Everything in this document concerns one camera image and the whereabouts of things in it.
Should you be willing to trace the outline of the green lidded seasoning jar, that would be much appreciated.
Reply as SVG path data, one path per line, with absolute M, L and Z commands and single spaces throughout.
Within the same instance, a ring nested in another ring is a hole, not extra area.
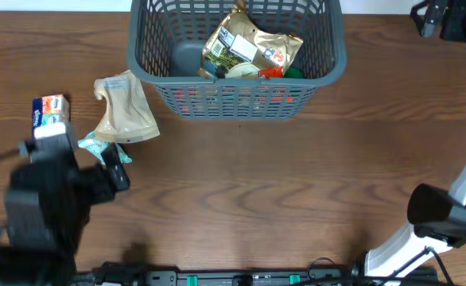
M 285 78 L 291 79 L 304 79 L 303 72 L 298 68 L 289 68 L 287 72 L 284 74 Z

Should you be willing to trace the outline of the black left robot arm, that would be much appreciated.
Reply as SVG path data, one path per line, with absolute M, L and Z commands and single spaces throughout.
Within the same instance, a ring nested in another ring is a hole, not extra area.
M 0 228 L 0 285 L 67 285 L 91 206 L 114 200 L 130 187 L 118 149 L 102 163 L 80 168 L 69 136 L 23 141 L 30 162 L 10 174 Z

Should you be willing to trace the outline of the Kleenex tissue multipack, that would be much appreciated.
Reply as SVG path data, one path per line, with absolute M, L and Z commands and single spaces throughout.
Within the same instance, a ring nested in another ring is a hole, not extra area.
M 47 95 L 32 101 L 32 137 L 41 139 L 65 133 L 70 104 L 64 95 Z

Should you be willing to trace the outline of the red San Remo spaghetti pack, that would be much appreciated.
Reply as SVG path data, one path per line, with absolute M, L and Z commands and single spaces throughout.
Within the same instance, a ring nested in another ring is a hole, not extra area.
M 246 85 L 250 79 L 282 79 L 283 68 L 259 69 L 244 63 L 216 69 L 211 84 L 160 87 L 168 107 L 184 118 L 279 119 L 293 116 L 304 99 L 299 87 Z

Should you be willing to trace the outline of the gold foil snack bag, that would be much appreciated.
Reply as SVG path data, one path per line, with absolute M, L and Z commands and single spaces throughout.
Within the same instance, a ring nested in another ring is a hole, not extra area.
M 198 74 L 217 79 L 282 78 L 302 45 L 300 37 L 259 29 L 247 16 L 246 3 L 238 1 L 205 43 Z

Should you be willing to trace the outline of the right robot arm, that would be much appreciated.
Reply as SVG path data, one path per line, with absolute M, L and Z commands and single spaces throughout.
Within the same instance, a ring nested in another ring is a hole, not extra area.
M 410 16 L 422 37 L 441 31 L 445 41 L 466 43 L 466 0 L 424 0 Z M 399 285 L 431 257 L 466 244 L 466 165 L 449 190 L 418 185 L 406 223 L 351 271 L 357 284 Z

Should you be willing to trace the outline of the beige paper pouch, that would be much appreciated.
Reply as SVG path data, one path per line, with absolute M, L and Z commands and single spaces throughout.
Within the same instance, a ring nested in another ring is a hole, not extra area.
M 132 144 L 160 135 L 141 81 L 130 70 L 97 79 L 94 88 L 95 97 L 107 102 L 105 114 L 95 128 L 99 140 Z

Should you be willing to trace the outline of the mint green wipes packet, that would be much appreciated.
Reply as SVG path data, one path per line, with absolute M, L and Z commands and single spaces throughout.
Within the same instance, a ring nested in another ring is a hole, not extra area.
M 93 156 L 99 159 L 102 165 L 105 165 L 102 152 L 104 152 L 110 145 L 110 142 L 99 140 L 94 131 L 90 132 L 85 138 L 78 141 L 78 146 L 82 149 L 86 149 Z M 123 164 L 130 164 L 133 162 L 119 144 L 114 143 L 114 146 L 117 148 L 119 159 Z

